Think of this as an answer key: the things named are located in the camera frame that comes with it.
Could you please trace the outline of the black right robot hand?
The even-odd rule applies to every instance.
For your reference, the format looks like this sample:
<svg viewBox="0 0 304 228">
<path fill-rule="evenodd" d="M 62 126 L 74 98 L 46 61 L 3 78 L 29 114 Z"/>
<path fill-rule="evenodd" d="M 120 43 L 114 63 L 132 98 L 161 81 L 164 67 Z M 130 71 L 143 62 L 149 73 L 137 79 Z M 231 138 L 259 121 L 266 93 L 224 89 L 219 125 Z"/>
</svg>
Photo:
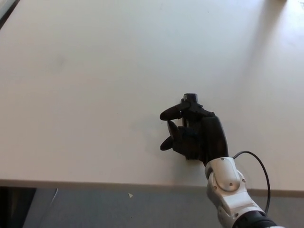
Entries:
<svg viewBox="0 0 304 228">
<path fill-rule="evenodd" d="M 169 137 L 160 145 L 162 151 L 172 149 L 187 160 L 207 165 L 211 160 L 228 157 L 228 145 L 220 119 L 197 100 L 181 102 L 160 114 L 167 122 Z"/>
</svg>

